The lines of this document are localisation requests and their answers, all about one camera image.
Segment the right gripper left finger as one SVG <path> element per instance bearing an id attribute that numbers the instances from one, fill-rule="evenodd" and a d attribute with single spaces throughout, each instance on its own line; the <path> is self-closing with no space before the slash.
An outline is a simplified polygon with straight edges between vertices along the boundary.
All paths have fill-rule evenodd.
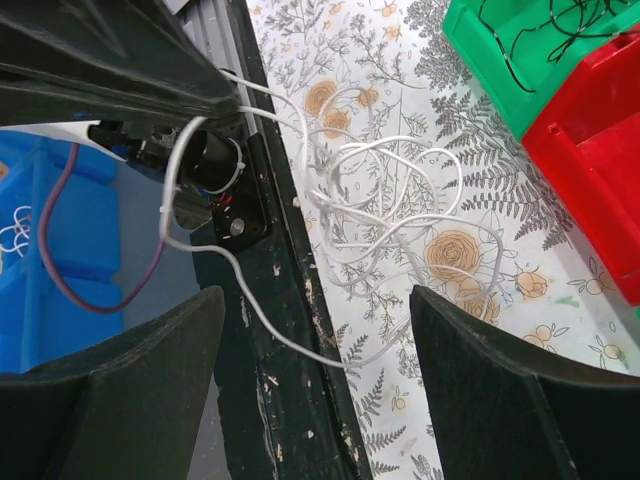
<path id="1" fill-rule="evenodd" d="M 4 479 L 184 479 L 225 319 L 221 287 L 1 377 Z"/>

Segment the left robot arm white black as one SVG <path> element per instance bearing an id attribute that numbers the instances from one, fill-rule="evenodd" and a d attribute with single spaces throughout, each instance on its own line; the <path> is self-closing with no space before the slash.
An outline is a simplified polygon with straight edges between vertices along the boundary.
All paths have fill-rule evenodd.
<path id="1" fill-rule="evenodd" d="M 1 126 L 89 122 L 89 138 L 161 180 L 181 128 L 178 180 L 208 193 L 240 170 L 236 88 L 162 1 L 5 1 Z"/>

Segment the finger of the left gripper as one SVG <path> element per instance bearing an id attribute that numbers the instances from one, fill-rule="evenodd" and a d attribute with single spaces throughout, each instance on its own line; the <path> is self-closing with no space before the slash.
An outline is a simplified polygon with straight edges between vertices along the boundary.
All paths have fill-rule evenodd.
<path id="1" fill-rule="evenodd" d="M 1 66 L 139 98 L 235 97 L 161 1 L 4 1 Z"/>
<path id="2" fill-rule="evenodd" d="M 160 64 L 110 72 L 82 65 L 61 75 L 1 67 L 1 123 L 28 125 L 89 120 L 181 125 L 202 116 L 231 125 L 240 99 L 211 64 Z"/>

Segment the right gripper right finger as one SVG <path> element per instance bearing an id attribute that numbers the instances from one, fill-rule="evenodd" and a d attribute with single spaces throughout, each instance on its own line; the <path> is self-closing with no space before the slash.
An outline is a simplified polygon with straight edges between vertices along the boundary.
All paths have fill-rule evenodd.
<path id="1" fill-rule="evenodd" d="M 545 351 L 423 286 L 410 310 L 445 478 L 638 478 L 638 378 Z"/>

